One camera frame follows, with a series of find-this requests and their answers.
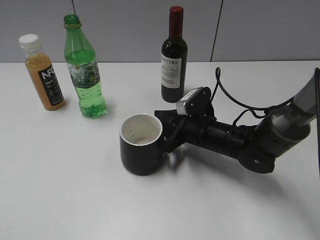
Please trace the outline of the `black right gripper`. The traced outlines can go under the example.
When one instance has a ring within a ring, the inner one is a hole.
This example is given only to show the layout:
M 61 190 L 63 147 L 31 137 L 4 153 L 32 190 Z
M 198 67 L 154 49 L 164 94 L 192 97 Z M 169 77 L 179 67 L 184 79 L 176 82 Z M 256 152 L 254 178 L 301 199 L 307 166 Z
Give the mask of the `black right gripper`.
M 163 142 L 162 150 L 171 153 L 184 143 L 201 148 L 207 148 L 206 130 L 216 122 L 214 116 L 192 117 L 178 115 L 177 110 L 155 110 L 154 115 L 161 121 L 164 128 L 174 128 L 167 140 Z

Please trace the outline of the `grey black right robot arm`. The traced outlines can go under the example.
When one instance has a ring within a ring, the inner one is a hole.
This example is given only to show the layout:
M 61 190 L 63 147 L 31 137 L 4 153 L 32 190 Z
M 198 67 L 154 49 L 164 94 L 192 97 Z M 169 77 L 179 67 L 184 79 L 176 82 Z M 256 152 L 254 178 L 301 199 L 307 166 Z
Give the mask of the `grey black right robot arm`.
M 285 102 L 262 108 L 257 125 L 217 121 L 213 107 L 215 89 L 190 90 L 173 110 L 156 110 L 163 126 L 162 149 L 172 152 L 188 143 L 238 160 L 246 169 L 268 174 L 275 161 L 308 137 L 311 122 L 320 118 L 320 70 Z

